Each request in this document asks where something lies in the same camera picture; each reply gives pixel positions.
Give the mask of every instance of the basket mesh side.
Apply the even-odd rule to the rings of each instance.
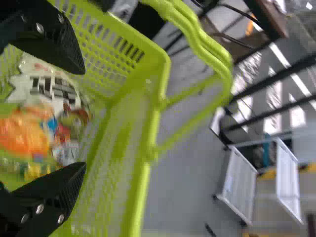
[[[80,236],[118,237],[126,210],[128,191],[138,147],[141,140],[148,101],[140,99],[138,93],[130,93],[111,110],[99,149],[93,160],[91,171],[81,190],[75,210],[72,213],[72,232]],[[126,139],[120,134],[130,129]],[[119,144],[126,151],[117,156]]]
[[[108,18],[103,19],[105,25],[71,1],[60,3],[56,0],[55,6],[71,21],[82,51],[86,74],[76,79],[102,96],[113,96],[136,69],[145,52],[110,28],[111,22],[116,21],[111,16],[104,15]]]

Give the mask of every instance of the colorful packaging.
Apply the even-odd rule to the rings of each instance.
[[[63,71],[26,53],[19,70],[9,79],[8,109],[0,114],[0,168],[34,179],[76,162],[92,113]]]

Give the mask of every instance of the basket handle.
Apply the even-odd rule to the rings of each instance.
[[[198,93],[201,89],[209,87],[215,82],[221,82],[223,85],[222,92],[211,103],[194,115],[192,119],[185,122],[173,135],[166,138],[161,145],[155,147],[153,157],[158,157],[162,152],[172,148],[182,136],[193,130],[207,115],[214,112],[217,107],[229,101],[233,81],[233,61],[229,52],[204,32],[196,14],[182,1],[142,0],[142,3],[151,6],[163,19],[177,26],[186,36],[195,55],[215,71],[214,75],[206,78],[204,81],[181,91],[179,94],[163,99],[160,104],[160,110],[166,110],[173,104]]]

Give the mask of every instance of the green plastic basket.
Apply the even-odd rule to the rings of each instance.
[[[50,1],[70,19],[85,60],[86,74],[71,78],[94,97],[98,108],[104,108],[88,126],[81,145],[79,160],[86,160],[87,173],[76,206],[53,235],[140,236],[153,161],[228,102],[232,59],[180,0],[143,0],[181,29],[194,53],[215,71],[167,98],[170,59],[158,45],[86,0]],[[0,57],[2,82],[16,73],[21,54],[13,46],[5,49]],[[223,85],[220,95],[157,145],[160,115],[215,82]],[[2,91],[7,90],[2,83]]]

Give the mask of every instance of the screw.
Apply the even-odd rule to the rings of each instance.
[[[28,219],[29,219],[29,215],[28,214],[24,214],[22,219],[21,219],[21,224],[25,223]]]
[[[36,23],[36,29],[39,33],[44,33],[44,27],[40,23]]]
[[[36,209],[36,214],[39,215],[44,211],[44,204],[40,204],[38,205],[37,209]]]
[[[61,214],[61,215],[58,217],[57,223],[58,223],[58,224],[61,224],[61,223],[64,221],[64,219],[65,219],[65,215],[64,215],[64,214]]]
[[[27,22],[26,17],[24,15],[21,15],[22,21]]]
[[[64,17],[63,17],[62,14],[58,14],[58,20],[59,20],[59,22],[60,22],[61,24],[64,23]]]

